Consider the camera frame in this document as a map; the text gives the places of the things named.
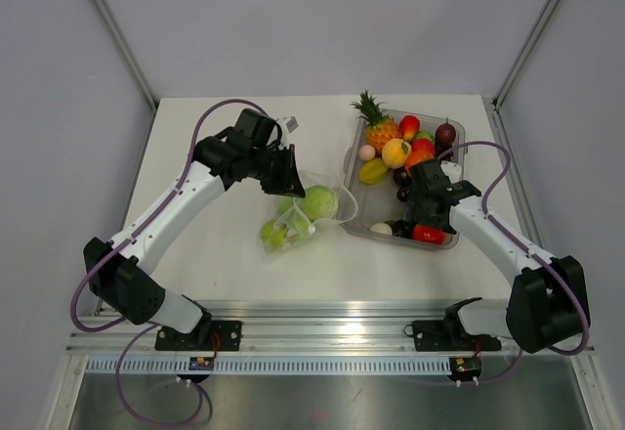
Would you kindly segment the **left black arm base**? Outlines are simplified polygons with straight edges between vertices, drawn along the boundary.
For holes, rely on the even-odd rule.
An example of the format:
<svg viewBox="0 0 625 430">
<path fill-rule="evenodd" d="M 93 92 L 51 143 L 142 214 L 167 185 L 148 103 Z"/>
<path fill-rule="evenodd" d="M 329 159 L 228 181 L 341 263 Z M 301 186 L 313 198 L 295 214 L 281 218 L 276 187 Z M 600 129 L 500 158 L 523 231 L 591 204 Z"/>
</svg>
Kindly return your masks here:
<svg viewBox="0 0 625 430">
<path fill-rule="evenodd" d="M 190 333 L 162 326 L 154 348 L 161 352 L 236 352 L 240 348 L 241 321 L 211 320 Z"/>
</svg>

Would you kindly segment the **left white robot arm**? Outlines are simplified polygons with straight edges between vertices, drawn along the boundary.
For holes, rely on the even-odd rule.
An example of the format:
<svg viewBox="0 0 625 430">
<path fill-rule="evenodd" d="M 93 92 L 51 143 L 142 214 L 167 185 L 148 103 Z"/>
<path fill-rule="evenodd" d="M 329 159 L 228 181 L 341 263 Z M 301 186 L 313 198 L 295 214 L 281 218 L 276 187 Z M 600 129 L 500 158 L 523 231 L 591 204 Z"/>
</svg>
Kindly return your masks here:
<svg viewBox="0 0 625 430">
<path fill-rule="evenodd" d="M 305 195 L 295 148 L 287 141 L 296 118 L 273 119 L 249 101 L 243 106 L 236 122 L 216 135 L 192 135 L 182 172 L 135 222 L 108 241 L 92 238 L 83 249 L 82 288 L 125 321 L 176 331 L 191 350 L 209 342 L 212 316 L 152 278 L 168 248 L 206 206 L 245 179 L 259 181 L 266 194 Z"/>
</svg>

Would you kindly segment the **green toy cabbage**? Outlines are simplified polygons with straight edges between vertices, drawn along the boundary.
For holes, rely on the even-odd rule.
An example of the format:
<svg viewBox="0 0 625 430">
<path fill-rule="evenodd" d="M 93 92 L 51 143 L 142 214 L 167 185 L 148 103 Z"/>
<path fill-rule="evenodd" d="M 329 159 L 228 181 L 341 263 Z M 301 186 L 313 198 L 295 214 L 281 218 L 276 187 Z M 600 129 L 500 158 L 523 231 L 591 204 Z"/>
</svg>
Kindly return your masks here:
<svg viewBox="0 0 625 430">
<path fill-rule="evenodd" d="M 305 197 L 300 209 L 311 221 L 332 219 L 338 212 L 339 198 L 337 194 L 324 186 L 311 186 L 305 189 Z"/>
</svg>

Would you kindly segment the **orange toy persimmon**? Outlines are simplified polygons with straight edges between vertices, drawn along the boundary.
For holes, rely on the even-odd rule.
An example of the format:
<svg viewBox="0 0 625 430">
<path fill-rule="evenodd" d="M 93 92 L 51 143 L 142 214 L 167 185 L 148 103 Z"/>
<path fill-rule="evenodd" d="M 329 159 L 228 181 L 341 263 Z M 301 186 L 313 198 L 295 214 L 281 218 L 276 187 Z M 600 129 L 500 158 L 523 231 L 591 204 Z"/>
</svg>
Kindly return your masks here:
<svg viewBox="0 0 625 430">
<path fill-rule="evenodd" d="M 407 173 L 409 173 L 413 166 L 435 158 L 435 155 L 427 149 L 413 150 L 404 162 L 404 169 Z"/>
</svg>

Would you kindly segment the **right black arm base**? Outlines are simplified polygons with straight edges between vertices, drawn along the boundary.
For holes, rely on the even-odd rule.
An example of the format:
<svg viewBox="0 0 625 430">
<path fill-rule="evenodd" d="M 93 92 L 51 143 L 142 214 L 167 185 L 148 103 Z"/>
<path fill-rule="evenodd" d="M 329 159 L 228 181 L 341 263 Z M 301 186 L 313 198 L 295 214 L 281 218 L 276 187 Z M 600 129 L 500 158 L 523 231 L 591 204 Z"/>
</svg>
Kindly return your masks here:
<svg viewBox="0 0 625 430">
<path fill-rule="evenodd" d="M 501 342 L 487 334 L 469 334 L 461 325 L 459 312 L 462 307 L 478 302 L 473 297 L 452 304 L 444 310 L 438 320 L 415 320 L 403 327 L 402 333 L 411 338 L 417 352 L 497 352 L 502 350 Z"/>
</svg>

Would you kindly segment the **clear zip top bag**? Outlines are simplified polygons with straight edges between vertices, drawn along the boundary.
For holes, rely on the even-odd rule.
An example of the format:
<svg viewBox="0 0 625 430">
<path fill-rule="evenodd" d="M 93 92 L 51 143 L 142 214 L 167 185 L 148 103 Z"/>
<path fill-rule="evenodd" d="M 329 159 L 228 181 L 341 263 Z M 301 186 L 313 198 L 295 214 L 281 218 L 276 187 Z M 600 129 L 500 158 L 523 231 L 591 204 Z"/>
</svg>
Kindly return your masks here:
<svg viewBox="0 0 625 430">
<path fill-rule="evenodd" d="M 305 196 L 276 196 L 271 215 L 259 230 L 267 253 L 301 245 L 357 215 L 356 198 L 337 175 L 302 171 L 300 180 Z"/>
</svg>

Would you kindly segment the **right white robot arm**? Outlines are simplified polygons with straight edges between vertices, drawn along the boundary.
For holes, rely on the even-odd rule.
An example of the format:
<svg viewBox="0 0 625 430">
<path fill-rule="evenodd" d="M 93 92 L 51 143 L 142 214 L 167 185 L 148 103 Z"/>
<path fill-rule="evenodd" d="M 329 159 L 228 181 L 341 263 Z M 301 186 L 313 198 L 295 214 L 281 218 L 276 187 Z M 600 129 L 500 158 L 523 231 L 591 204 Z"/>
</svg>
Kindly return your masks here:
<svg viewBox="0 0 625 430">
<path fill-rule="evenodd" d="M 526 353 L 560 353 L 560 343 L 578 336 L 567 351 L 576 355 L 590 339 L 590 312 L 583 268 L 572 256 L 557 258 L 500 220 L 468 181 L 453 183 L 440 161 L 409 170 L 412 188 L 403 218 L 450 235 L 466 237 L 508 281 L 506 300 L 480 297 L 445 311 L 443 336 L 465 348 L 477 336 L 510 338 Z"/>
</svg>

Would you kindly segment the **green toy pear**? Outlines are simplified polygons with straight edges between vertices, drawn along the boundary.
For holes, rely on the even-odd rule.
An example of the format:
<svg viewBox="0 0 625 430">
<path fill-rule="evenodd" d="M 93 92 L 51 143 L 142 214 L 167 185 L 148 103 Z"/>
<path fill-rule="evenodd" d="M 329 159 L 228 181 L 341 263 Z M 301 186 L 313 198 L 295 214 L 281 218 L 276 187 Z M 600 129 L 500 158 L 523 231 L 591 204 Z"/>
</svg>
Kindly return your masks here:
<svg viewBox="0 0 625 430">
<path fill-rule="evenodd" d="M 299 203 L 295 198 L 284 198 L 277 208 L 278 218 L 281 223 L 290 223 L 301 216 Z"/>
</svg>

